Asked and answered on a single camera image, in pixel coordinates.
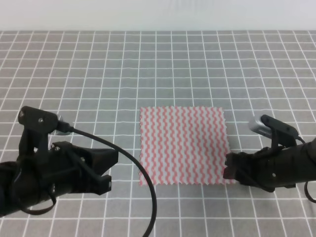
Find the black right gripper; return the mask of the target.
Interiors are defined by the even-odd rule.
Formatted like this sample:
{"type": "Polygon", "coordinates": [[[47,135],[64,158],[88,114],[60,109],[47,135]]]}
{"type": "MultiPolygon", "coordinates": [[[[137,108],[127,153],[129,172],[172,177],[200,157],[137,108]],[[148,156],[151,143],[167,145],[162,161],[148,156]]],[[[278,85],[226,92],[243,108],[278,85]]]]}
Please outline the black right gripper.
{"type": "Polygon", "coordinates": [[[226,154],[223,178],[272,193],[277,185],[268,185],[266,179],[271,176],[275,180],[277,176],[274,171],[275,161],[272,161],[272,165],[269,162],[284,149],[284,146],[278,146],[274,149],[264,147],[253,154],[230,152],[226,154]]]}

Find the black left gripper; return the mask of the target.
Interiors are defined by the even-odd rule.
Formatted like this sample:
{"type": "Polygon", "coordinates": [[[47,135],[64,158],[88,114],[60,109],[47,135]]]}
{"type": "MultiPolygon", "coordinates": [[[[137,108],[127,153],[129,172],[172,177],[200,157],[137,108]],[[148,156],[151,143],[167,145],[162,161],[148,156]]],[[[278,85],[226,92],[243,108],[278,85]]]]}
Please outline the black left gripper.
{"type": "Polygon", "coordinates": [[[69,142],[35,145],[21,141],[17,159],[17,199],[48,200],[68,193],[102,195],[111,190],[106,172],[118,162],[114,149],[89,149],[69,142]]]}

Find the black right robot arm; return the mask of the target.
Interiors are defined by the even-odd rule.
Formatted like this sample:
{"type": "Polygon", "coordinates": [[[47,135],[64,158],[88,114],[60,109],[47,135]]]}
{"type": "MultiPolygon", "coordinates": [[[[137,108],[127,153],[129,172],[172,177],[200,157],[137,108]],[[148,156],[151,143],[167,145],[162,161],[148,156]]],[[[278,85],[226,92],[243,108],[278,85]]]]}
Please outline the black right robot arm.
{"type": "Polygon", "coordinates": [[[316,141],[293,147],[265,147],[255,153],[228,153],[223,178],[274,192],[316,179],[316,141]]]}

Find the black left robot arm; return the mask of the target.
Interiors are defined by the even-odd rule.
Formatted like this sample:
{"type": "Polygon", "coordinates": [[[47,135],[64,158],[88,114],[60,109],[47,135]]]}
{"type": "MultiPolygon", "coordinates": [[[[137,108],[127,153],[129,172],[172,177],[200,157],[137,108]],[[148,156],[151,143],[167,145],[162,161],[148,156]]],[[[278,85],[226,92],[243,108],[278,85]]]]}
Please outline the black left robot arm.
{"type": "Polygon", "coordinates": [[[21,156],[0,164],[0,215],[17,211],[43,215],[54,207],[31,210],[44,201],[57,203],[65,194],[102,195],[112,189],[106,172],[118,162],[114,149],[89,149],[69,142],[56,142],[41,157],[39,153],[21,156]]]}

